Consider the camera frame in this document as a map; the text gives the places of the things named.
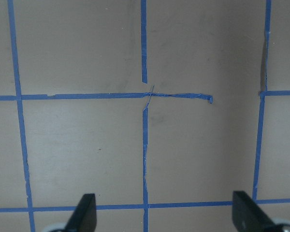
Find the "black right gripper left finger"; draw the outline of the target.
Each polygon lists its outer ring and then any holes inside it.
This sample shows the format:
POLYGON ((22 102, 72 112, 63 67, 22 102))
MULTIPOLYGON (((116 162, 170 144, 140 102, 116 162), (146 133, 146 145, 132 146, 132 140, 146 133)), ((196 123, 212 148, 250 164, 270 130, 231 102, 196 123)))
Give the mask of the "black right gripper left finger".
POLYGON ((97 227, 96 197, 94 193, 84 194, 66 223, 53 223, 43 232, 94 232, 97 227))

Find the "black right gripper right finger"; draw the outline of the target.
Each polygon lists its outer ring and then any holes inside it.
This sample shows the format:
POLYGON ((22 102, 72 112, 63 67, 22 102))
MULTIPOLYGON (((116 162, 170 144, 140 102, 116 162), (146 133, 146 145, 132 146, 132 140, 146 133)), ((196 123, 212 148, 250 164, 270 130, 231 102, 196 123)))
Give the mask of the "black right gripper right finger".
POLYGON ((238 232, 290 232, 290 221, 271 219, 245 191, 232 193, 232 222, 238 232))

